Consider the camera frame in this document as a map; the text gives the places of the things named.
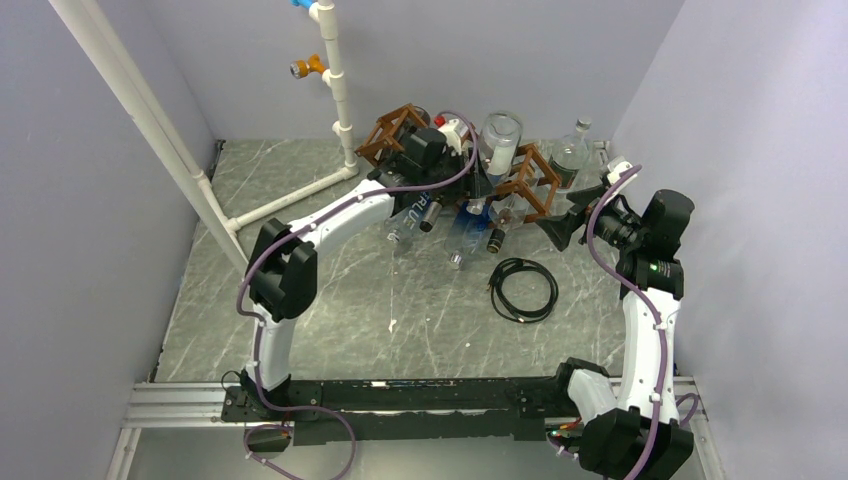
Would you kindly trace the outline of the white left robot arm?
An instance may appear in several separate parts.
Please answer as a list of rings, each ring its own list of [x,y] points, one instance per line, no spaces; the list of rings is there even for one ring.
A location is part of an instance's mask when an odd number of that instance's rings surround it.
[[[318,263],[362,230],[401,219],[418,203],[455,202],[491,184],[480,136],[470,127],[419,128],[404,133],[401,150],[381,160],[350,192],[322,209],[257,236],[236,300],[254,321],[249,363],[240,373],[248,407],[264,420],[279,417],[291,383],[290,350],[297,319],[317,297]]]

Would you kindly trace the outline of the clear white labelled bottle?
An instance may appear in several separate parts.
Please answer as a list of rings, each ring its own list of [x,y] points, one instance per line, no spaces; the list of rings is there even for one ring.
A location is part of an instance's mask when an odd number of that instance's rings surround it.
[[[509,175],[518,144],[523,135],[520,117],[507,110],[488,114],[477,134],[478,159],[486,178],[491,184],[488,193],[473,193],[461,207],[472,215],[481,215],[485,199],[494,194],[494,189]]]

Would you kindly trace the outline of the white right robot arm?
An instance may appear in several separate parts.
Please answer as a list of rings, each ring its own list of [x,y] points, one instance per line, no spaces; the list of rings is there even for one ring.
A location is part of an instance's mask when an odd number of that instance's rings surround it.
[[[549,438],[583,469],[607,479],[669,479],[695,446],[680,419],[673,381],[674,329],[684,295],[675,255],[695,205],[661,189],[637,214],[621,194],[603,203],[609,190],[597,185],[571,192],[566,214],[537,222],[558,250],[579,227],[585,229],[581,243],[600,239],[618,250],[610,271],[620,284],[625,318],[620,386],[614,388],[598,365],[567,360],[566,378],[552,386],[551,401],[564,415],[579,413],[582,432]]]

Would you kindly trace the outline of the round clear glass bottle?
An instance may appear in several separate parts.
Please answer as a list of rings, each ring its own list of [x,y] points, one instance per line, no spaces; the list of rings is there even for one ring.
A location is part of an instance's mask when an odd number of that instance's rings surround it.
[[[588,165],[591,158],[591,145],[586,139],[592,120],[588,116],[579,117],[574,129],[558,144],[550,157],[549,165],[560,178],[558,189],[570,190],[578,174]]]

